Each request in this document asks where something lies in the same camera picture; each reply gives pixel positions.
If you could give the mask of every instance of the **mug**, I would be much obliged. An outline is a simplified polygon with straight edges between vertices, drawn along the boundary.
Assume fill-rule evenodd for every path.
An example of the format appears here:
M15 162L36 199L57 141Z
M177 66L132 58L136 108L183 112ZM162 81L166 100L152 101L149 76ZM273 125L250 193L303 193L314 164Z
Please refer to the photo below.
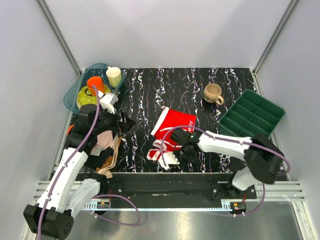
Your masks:
M108 77L109 83L112 87L116 88L119 83L121 82L121 70L118 67L111 67L108 66L108 69L106 71L106 76Z
M218 84L210 83L203 90L203 98L208 103L217 103L222 105L225 103L224 98L221 96L222 90Z
M87 93L88 89L91 92L91 96L96 95L96 92L95 92L94 88L92 87L93 85L95 85L95 87L98 91L100 91L102 93L106 93L104 81L99 76L90 77L89 80L86 82L86 85L88 86L88 88L85 90L85 94L87 94L89 96L90 96L90 94Z

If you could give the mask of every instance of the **yellow plate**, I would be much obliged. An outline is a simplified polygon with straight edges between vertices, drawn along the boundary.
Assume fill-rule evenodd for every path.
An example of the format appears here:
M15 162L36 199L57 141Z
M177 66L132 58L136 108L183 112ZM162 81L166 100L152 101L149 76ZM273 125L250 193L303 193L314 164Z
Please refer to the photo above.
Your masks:
M104 90L106 93L111 93L107 85L104 85ZM95 104L97 105L97 97L91 95L91 91L88 86L84 86L79 92L76 98L76 106L80 109L83 105Z

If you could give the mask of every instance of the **brown cloth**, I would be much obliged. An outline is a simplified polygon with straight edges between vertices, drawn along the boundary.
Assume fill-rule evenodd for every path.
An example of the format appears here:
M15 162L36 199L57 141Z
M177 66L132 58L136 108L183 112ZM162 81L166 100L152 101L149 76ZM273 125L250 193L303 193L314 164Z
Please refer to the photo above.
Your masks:
M110 148L113 149L113 155L109 156L105 160L105 162L103 163L101 168L99 168L99 167L96 168L96 172L98 174L105 175L107 179L112 178L112 173L110 172L110 169L114 168L117 163L118 149L121 144L121 139L122 139L121 136L118 137L118 135L115 135L113 143L110 146Z

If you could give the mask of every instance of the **orange mug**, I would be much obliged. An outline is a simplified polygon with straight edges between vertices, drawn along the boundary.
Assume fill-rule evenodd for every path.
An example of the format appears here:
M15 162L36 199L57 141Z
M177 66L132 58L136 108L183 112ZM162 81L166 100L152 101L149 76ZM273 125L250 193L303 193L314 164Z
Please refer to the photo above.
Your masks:
M102 93L106 93L104 81L99 76L90 77L89 80L86 82L88 89L90 90L92 96L96 95L94 88L92 87L95 85L96 89Z

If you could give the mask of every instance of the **blue plastic basket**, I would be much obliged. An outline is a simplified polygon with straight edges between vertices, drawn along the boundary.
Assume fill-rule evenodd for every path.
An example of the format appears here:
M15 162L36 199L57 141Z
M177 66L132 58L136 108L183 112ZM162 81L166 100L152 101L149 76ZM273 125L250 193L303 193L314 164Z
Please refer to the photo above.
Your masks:
M125 73L121 69L121 82L116 86L116 88L112 87L108 81L106 71L109 65L105 63L96 63L90 66L85 72L78 78L78 80L72 85L72 87L68 90L68 92L64 95L63 103L64 105L73 113L78 114L79 108L77 107L77 96L78 92L87 85L87 81L91 77L100 77L102 78L104 84L111 90L112 93L116 94L119 88L125 81Z

